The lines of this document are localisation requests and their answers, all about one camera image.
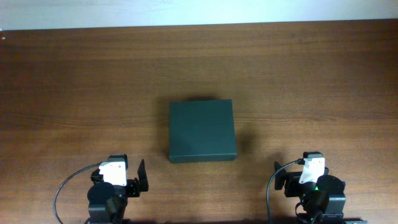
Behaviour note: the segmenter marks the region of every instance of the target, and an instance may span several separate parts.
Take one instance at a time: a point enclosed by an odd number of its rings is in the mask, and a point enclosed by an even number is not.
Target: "green box lid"
[[[169,127],[172,162],[236,158],[232,100],[170,103]]]

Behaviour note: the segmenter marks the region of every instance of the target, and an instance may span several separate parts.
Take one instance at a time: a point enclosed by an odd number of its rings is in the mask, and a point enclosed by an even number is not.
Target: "wooden table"
[[[0,223],[55,223],[78,169],[126,153],[149,192],[126,218],[266,219],[273,162],[321,151],[346,181],[346,217],[398,219],[398,21],[5,32],[0,58]],[[238,158],[171,164],[169,102],[233,99]],[[90,172],[61,191],[88,217]],[[297,198],[271,193],[275,216]]]

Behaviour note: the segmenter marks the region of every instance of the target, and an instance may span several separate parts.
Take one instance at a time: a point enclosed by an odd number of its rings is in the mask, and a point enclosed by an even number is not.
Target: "black cable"
[[[58,222],[59,222],[60,224],[63,224],[63,222],[61,221],[60,217],[58,216],[57,207],[55,206],[55,204],[56,204],[56,202],[57,202],[58,194],[60,193],[60,190],[61,190],[62,187],[63,187],[70,179],[72,179],[74,176],[78,175],[79,173],[81,173],[81,172],[83,172],[83,171],[86,171],[86,170],[88,170],[88,169],[91,169],[91,168],[93,168],[93,167],[98,167],[98,166],[100,166],[100,164],[101,164],[101,163],[97,163],[97,164],[93,164],[93,165],[91,165],[91,166],[82,168],[82,169],[79,170],[78,172],[76,172],[76,173],[70,175],[66,180],[64,180],[64,181],[62,182],[61,186],[60,186],[60,187],[58,188],[58,190],[57,190],[57,193],[55,193],[54,203],[53,203],[53,205],[52,205],[55,218],[57,218],[57,220],[58,220]]]
[[[313,220],[311,221],[311,224],[314,224],[315,221],[317,220],[318,216],[322,215],[322,211],[319,211],[313,218]]]
[[[294,212],[296,213],[297,219],[299,219],[302,223],[310,224],[310,222],[304,219],[300,214],[297,214],[297,208],[299,208],[300,205],[303,205],[303,203],[302,202],[297,203],[296,207],[294,208]]]
[[[267,213],[268,213],[268,224],[272,224],[272,218],[271,218],[271,208],[269,207],[269,187],[271,186],[271,182],[272,180],[275,178],[275,176],[277,175],[277,173],[283,169],[285,169],[286,167],[289,167],[293,164],[298,164],[299,162],[301,162],[300,159],[290,162],[284,166],[282,166],[281,168],[279,168],[279,170],[275,171],[274,174],[271,176],[271,178],[268,181],[268,186],[267,186],[267,193],[266,193],[266,197],[267,197]]]

